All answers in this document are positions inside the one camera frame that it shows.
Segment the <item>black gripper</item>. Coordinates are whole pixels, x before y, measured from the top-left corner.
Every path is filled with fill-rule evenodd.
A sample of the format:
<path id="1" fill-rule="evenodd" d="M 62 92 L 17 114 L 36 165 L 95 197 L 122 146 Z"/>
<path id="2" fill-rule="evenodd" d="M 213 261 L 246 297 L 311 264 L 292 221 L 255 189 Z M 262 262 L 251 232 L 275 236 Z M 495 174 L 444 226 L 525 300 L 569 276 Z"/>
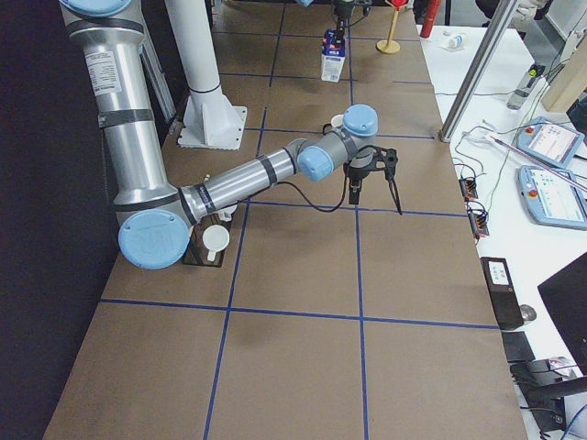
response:
<path id="1" fill-rule="evenodd" d="M 345 178 L 349 180 L 349 204 L 360 204 L 362 180 L 371 172 L 382 171 L 385 180 L 395 183 L 397 151 L 394 148 L 382 148 L 368 145 L 361 148 L 359 155 L 343 165 Z"/>
<path id="2" fill-rule="evenodd" d="M 351 19 L 356 7 L 360 7 L 362 16 L 366 17 L 371 11 L 371 0 L 333 0 L 332 6 L 337 17 L 335 45 L 341 46 L 345 38 L 346 20 Z"/>

